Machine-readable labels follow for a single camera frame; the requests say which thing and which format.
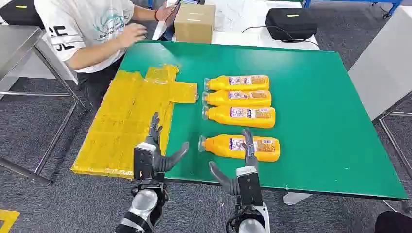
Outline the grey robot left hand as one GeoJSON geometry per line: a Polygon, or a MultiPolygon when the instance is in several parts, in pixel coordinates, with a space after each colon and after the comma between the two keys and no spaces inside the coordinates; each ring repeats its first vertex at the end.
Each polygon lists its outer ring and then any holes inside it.
{"type": "Polygon", "coordinates": [[[152,168],[155,172],[167,172],[170,171],[187,153],[189,150],[189,141],[182,143],[180,149],[176,151],[172,156],[165,157],[161,155],[160,149],[160,133],[163,126],[159,126],[160,118],[158,112],[155,112],[151,118],[149,125],[148,135],[145,138],[145,143],[155,146],[155,150],[152,155],[152,168]]]}

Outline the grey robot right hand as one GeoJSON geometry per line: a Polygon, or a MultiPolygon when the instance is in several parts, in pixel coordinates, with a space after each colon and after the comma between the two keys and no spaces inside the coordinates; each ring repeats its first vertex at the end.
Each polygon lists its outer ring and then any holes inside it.
{"type": "Polygon", "coordinates": [[[239,178],[246,177],[251,174],[258,174],[258,160],[255,157],[255,148],[253,144],[253,136],[249,129],[243,129],[242,135],[245,136],[245,142],[242,146],[245,149],[245,166],[235,170],[236,178],[229,178],[222,173],[213,161],[209,162],[210,173],[222,186],[222,188],[232,196],[240,195],[239,178]]]}

